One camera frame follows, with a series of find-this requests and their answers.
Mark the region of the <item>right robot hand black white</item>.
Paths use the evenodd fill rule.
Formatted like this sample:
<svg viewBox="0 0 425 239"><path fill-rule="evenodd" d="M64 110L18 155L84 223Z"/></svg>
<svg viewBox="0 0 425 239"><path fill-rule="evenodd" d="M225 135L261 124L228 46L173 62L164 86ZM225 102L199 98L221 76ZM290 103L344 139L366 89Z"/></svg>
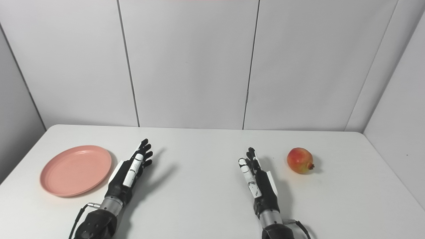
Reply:
<svg viewBox="0 0 425 239"><path fill-rule="evenodd" d="M248 148L246 158L240 158L238 164L254 198L254 213L258 219L265 212L279 213L278 197L270 172L261 168L256 150Z"/></svg>

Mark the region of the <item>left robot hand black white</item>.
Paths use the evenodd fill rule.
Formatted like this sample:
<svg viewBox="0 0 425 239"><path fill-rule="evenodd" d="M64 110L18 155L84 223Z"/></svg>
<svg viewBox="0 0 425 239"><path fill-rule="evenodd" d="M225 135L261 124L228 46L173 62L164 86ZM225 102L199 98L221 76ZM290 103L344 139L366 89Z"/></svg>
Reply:
<svg viewBox="0 0 425 239"><path fill-rule="evenodd" d="M141 177L144 169L152 164L151 145L146 138L140 142L130 159L119 164L113 179L108 184L105 198L114 198L126 206L133 197L134 187Z"/></svg>

